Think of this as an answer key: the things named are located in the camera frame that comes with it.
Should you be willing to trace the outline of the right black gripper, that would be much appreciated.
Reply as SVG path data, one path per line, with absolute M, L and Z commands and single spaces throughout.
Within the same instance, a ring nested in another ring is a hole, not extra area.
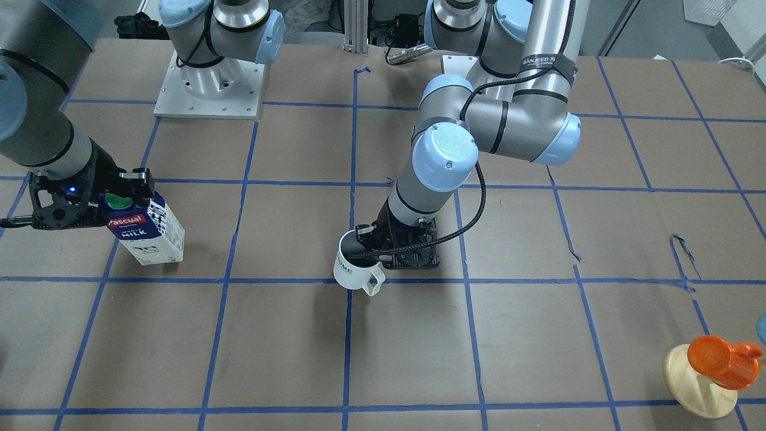
M 103 193 L 131 198 L 148 204 L 154 198 L 150 169 L 126 172 L 100 147 L 93 148 L 90 160 L 73 177 L 52 180 L 31 174 L 29 193 L 33 205 L 31 227 L 46 231 L 102 227 L 108 217 L 97 206 Z

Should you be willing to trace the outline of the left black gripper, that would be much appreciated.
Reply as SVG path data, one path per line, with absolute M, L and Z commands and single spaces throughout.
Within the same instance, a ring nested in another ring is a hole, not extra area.
M 379 257 L 382 250 L 423 245 L 435 239 L 437 224 L 434 219 L 418 226 L 401 223 L 392 214 L 389 207 L 382 207 L 373 224 L 357 224 L 356 242 L 362 250 L 355 252 L 355 257 Z M 440 256 L 435 245 L 415 249 L 414 251 L 394 252 L 389 259 L 380 257 L 383 267 L 390 270 L 437 268 Z

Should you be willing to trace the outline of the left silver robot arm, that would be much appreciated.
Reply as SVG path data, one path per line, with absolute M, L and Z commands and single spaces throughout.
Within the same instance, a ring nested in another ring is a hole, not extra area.
M 561 165 L 582 122 L 567 108 L 588 1 L 430 1 L 432 47 L 476 58 L 467 74 L 441 74 L 425 88 L 411 158 L 381 212 L 345 240 L 361 267 L 434 268 L 435 215 L 475 170 L 479 153 Z

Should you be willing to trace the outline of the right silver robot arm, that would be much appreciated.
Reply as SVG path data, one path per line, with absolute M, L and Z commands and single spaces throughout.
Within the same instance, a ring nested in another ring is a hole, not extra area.
M 238 61 L 270 65 L 284 16 L 268 1 L 161 1 L 161 23 L 192 95 L 228 95 Z M 2 2 L 2 155 L 28 170 L 33 212 L 2 228 L 46 231 L 106 226 L 100 198 L 148 207 L 147 168 L 126 171 L 61 112 L 99 35 L 88 1 Z

